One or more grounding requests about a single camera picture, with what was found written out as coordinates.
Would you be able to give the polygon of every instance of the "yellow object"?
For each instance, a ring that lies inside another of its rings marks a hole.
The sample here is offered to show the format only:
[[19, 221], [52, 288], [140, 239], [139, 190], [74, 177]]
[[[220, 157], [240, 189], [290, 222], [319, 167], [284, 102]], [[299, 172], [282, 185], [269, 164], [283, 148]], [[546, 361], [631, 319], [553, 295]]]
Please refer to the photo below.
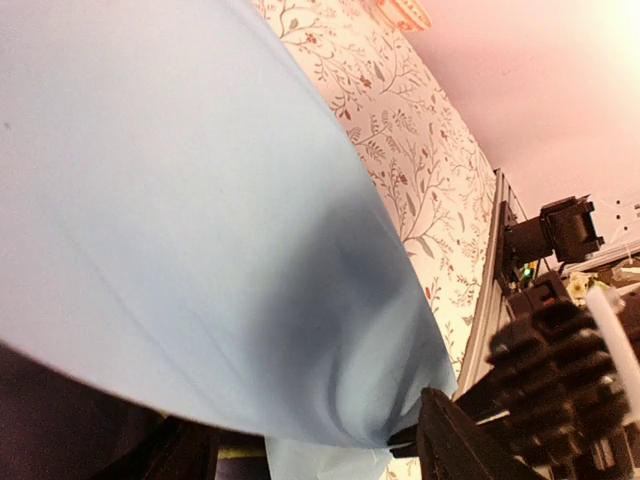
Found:
[[233, 460], [237, 458], [264, 458], [267, 452], [261, 449], [243, 450], [240, 448], [221, 448], [218, 451], [218, 460]]

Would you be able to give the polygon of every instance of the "white tube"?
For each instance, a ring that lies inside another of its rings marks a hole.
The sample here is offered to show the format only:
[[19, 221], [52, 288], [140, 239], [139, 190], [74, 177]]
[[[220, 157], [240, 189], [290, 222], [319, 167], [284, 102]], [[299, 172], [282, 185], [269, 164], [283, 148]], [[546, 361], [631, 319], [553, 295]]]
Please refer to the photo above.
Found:
[[613, 363], [627, 393], [631, 410], [628, 418], [634, 422], [640, 421], [640, 365], [638, 365], [638, 359], [624, 333], [620, 320], [611, 308], [602, 289], [594, 287], [589, 290], [586, 300], [587, 308], [591, 311], [609, 348]]

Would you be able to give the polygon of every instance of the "pink wall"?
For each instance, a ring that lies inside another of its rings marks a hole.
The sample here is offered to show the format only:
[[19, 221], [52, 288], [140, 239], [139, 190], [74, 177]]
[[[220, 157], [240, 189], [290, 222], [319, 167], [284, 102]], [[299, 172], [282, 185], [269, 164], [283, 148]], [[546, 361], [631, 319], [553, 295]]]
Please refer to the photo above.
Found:
[[422, 0], [408, 34], [531, 214], [640, 192], [640, 0]]

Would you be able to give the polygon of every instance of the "metal frame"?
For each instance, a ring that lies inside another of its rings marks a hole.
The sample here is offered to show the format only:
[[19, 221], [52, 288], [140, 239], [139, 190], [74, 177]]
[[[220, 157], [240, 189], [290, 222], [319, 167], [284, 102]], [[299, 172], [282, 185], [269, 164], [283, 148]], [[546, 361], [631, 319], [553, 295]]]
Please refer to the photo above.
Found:
[[476, 304], [476, 313], [471, 327], [471, 335], [467, 343], [462, 370], [458, 377], [458, 398], [489, 371], [486, 362], [489, 353], [489, 340], [506, 322], [509, 316], [506, 301], [495, 277], [498, 232], [500, 229], [500, 205], [507, 201], [519, 218], [526, 219], [522, 206], [515, 197], [509, 182], [501, 170], [496, 170], [496, 193], [493, 202], [493, 215], [487, 258], [482, 275], [482, 287]]

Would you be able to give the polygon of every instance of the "floral wallpaper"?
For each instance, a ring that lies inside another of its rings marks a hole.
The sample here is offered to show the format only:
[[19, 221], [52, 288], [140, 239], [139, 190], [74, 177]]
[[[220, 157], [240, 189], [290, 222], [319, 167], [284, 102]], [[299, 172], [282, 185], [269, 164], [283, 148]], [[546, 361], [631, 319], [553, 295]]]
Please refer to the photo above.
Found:
[[[495, 177], [447, 95], [368, 0], [253, 0], [360, 154], [459, 373], [471, 331]], [[416, 460], [387, 478], [420, 478]]]

